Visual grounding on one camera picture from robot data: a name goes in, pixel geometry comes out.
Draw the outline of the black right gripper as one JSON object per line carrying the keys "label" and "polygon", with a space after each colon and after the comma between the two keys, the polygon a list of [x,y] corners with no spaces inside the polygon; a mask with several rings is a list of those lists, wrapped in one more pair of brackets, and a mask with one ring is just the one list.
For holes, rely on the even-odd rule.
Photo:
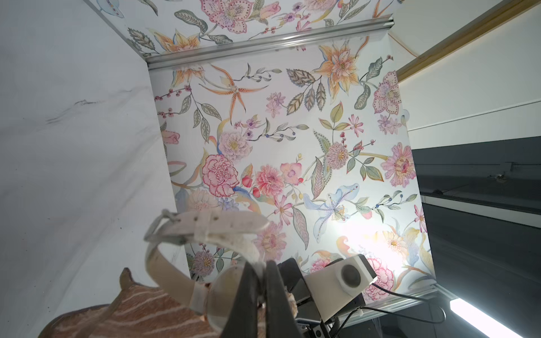
{"label": "black right gripper", "polygon": [[337,266],[329,265],[304,276],[295,259],[278,264],[287,292],[293,295],[297,315],[294,320],[303,337],[336,337],[338,312]]}

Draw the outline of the brown striped cloth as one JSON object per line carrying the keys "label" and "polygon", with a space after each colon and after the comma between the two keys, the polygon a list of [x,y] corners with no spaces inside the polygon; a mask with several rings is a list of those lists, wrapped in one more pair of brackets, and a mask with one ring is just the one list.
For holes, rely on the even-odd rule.
{"label": "brown striped cloth", "polygon": [[41,337],[219,337],[201,316],[165,291],[136,283],[125,268],[121,293],[112,304],[60,315]]}

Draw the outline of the white ceiling light strip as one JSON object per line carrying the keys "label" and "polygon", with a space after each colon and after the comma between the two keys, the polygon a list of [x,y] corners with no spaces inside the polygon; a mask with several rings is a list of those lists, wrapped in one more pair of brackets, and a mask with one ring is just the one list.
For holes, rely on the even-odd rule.
{"label": "white ceiling light strip", "polygon": [[540,337],[540,316],[515,301],[481,304],[453,297],[449,308],[486,337]]}

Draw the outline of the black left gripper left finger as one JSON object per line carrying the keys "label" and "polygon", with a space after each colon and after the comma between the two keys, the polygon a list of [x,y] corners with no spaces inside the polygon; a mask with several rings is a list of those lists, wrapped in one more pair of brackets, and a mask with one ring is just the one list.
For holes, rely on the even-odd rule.
{"label": "black left gripper left finger", "polygon": [[221,338],[258,337],[259,277],[247,263]]}

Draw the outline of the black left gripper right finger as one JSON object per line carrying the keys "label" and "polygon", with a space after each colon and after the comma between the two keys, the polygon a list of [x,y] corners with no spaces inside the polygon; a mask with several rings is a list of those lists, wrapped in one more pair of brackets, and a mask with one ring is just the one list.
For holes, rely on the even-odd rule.
{"label": "black left gripper right finger", "polygon": [[276,262],[267,261],[265,270],[266,337],[301,338],[286,289]]}

